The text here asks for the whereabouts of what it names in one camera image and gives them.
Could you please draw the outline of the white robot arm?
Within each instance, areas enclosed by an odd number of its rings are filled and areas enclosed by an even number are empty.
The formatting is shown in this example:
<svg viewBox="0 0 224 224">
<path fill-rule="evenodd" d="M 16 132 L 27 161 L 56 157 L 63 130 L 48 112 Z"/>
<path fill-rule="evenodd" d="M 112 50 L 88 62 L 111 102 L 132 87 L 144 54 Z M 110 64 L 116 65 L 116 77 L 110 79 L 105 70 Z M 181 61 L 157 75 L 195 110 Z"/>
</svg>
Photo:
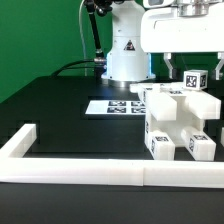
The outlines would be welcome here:
<svg viewBox="0 0 224 224">
<path fill-rule="evenodd" d="M 150 55 L 216 52 L 224 64 L 224 0 L 124 0 L 112 5 L 112 49 L 106 84 L 125 87 L 151 77 Z"/>
</svg>

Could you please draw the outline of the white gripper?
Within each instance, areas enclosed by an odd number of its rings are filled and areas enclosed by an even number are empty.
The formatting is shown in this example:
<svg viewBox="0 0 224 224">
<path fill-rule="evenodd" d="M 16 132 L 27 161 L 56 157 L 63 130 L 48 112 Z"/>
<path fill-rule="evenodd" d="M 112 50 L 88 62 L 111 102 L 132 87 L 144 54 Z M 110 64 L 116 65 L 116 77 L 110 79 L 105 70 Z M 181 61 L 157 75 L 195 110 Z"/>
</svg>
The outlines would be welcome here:
<svg viewBox="0 0 224 224">
<path fill-rule="evenodd" d="M 141 47 L 148 53 L 164 53 L 170 79 L 179 79 L 171 53 L 218 52 L 215 79 L 224 66 L 224 6 L 211 6 L 199 17 L 179 17 L 176 8 L 151 9 L 141 22 Z"/>
</svg>

